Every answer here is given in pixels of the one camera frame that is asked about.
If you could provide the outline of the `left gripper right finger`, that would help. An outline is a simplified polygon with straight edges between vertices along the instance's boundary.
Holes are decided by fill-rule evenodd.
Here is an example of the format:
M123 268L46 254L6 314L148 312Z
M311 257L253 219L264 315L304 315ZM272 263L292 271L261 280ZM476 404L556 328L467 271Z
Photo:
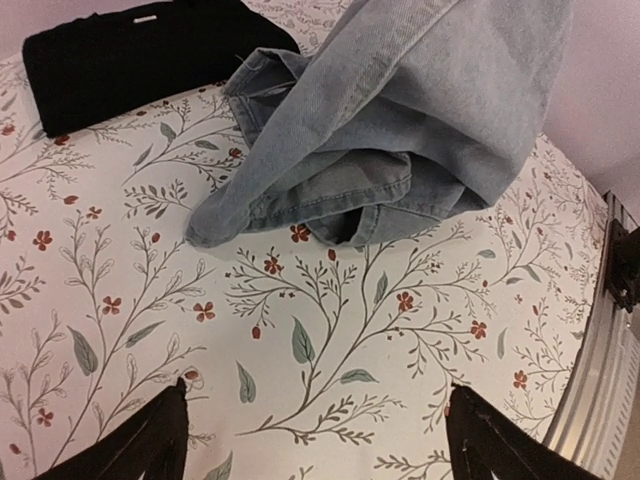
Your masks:
M452 385L445 425L455 480L596 480L537 442L472 388Z

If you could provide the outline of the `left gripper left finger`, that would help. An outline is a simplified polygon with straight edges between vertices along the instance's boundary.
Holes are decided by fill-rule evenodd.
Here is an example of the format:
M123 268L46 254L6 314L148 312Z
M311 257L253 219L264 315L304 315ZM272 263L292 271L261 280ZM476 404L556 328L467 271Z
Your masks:
M40 480L181 480L188 447L186 383L178 378L99 442Z

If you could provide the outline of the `blue denim garment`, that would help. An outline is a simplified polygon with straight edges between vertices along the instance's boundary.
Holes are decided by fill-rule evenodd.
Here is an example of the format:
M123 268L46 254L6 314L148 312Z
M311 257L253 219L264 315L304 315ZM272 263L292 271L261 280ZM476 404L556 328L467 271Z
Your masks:
M399 240L494 205L541 133L568 1L355 1L313 56L255 50L224 92L249 151L186 239Z

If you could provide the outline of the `black t-shirt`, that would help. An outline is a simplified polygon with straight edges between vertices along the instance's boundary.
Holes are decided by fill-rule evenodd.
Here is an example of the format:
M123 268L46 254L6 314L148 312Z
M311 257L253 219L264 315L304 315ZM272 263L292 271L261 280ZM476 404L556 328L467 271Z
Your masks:
M22 57L50 138L228 79L257 48L299 50L241 1L164 1L28 37Z

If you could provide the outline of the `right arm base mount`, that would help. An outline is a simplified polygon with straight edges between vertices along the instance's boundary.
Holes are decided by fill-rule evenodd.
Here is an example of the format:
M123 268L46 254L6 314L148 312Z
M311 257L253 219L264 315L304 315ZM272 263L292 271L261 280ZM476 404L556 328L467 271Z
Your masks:
M610 227L605 285L621 309L639 304L639 228L629 232L614 219Z

